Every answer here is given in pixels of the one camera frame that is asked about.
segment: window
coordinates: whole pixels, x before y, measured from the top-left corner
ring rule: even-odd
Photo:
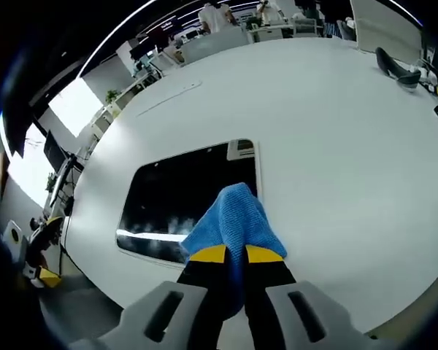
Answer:
[[[8,174],[41,208],[44,208],[48,196],[45,190],[47,178],[53,172],[44,154],[44,143],[44,135],[31,124],[26,132],[23,157],[15,152],[8,168]]]
[[[49,107],[74,137],[78,137],[103,106],[86,82],[76,78],[50,101]]]

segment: floor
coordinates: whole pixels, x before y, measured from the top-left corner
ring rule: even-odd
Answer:
[[[65,255],[61,283],[43,289],[41,309],[50,329],[65,343],[97,338],[118,325],[122,308],[94,286]]]
[[[378,338],[405,341],[413,336],[428,321],[438,308],[438,279],[410,306],[400,314],[369,332]]]

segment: potted plant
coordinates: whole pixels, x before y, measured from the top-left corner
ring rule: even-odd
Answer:
[[[105,96],[105,101],[108,104],[111,104],[117,98],[118,95],[120,95],[120,92],[116,90],[109,90],[107,91],[107,94]]]
[[[49,173],[49,176],[47,177],[47,186],[45,190],[51,193],[53,191],[53,188],[55,187],[56,182],[57,182],[57,176],[54,173]]]

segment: black shoe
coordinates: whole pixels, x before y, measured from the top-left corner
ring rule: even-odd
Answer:
[[[378,47],[375,53],[377,54],[378,67],[380,67],[386,75],[389,77],[391,75],[395,76],[397,82],[408,90],[414,90],[417,87],[421,75],[420,71],[414,71],[412,73],[402,68],[381,47]]]

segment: gray gripper housing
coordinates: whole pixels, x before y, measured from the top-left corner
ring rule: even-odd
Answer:
[[[82,339],[72,350],[187,350],[193,321],[207,290],[165,281],[126,308],[120,324],[97,339]],[[357,331],[340,304],[311,283],[268,287],[287,350],[394,349]]]

